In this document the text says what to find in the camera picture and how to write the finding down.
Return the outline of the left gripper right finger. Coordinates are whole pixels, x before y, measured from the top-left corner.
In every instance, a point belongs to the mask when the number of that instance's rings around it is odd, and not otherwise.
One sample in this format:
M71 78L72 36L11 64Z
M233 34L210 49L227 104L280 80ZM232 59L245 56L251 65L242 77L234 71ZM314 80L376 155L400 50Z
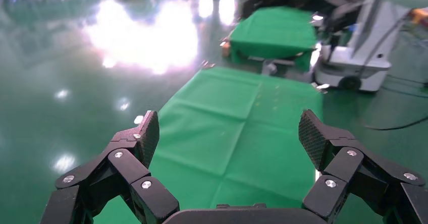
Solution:
M349 195L362 199L384 223L427 223L425 179L368 150L347 130L303 111L298 138L320 176L303 207L333 223Z

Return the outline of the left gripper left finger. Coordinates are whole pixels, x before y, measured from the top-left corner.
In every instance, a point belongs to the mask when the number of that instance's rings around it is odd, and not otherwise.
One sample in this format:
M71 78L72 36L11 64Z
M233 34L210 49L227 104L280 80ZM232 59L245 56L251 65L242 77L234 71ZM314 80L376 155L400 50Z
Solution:
M116 197L140 223L163 223L179 211L179 202L149 170L158 141L158 114L149 110L138 126L117 132L93 160L56 180L41 223L93 223Z

